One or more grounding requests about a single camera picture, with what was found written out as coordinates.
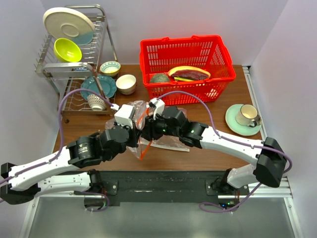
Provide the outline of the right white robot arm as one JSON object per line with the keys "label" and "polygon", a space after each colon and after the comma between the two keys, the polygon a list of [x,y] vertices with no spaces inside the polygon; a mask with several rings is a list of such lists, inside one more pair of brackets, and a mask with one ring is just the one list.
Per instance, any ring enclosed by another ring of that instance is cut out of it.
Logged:
{"label": "right white robot arm", "polygon": [[189,147],[211,149],[240,158],[248,164],[228,169],[218,187],[227,195],[251,184],[261,183],[268,187],[280,186],[286,156],[273,138],[248,140],[215,130],[204,123],[190,121],[177,107],[167,107],[161,114],[145,117],[142,137],[148,141],[162,136],[174,136]]}

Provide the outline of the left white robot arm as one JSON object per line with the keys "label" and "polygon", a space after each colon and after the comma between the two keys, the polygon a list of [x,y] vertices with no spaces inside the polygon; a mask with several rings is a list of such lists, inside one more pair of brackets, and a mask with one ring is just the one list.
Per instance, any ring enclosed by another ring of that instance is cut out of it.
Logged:
{"label": "left white robot arm", "polygon": [[134,126],[115,124],[102,133],[82,136],[56,153],[34,162],[20,166],[5,163],[1,166],[1,176],[6,184],[0,188],[0,200],[17,205],[43,194],[61,191],[101,193],[100,172],[67,173],[111,161],[127,147],[137,147],[140,135],[140,130]]}

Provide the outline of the clear orange zip top bag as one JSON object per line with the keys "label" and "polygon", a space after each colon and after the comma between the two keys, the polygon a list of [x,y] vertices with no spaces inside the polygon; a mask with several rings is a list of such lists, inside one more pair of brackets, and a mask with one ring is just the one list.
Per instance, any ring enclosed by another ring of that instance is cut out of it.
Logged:
{"label": "clear orange zip top bag", "polygon": [[111,106],[114,121],[101,135],[102,146],[108,150],[109,159],[122,154],[127,148],[140,148],[140,138],[145,126],[145,118],[149,115],[148,103],[143,106],[123,104]]}

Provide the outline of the green toy melon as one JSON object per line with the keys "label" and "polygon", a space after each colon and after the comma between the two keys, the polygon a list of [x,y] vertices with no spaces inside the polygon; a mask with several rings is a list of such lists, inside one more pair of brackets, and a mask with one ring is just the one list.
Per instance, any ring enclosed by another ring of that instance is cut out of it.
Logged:
{"label": "green toy melon", "polygon": [[164,73],[155,74],[149,81],[149,83],[165,83],[170,82],[170,78]]}

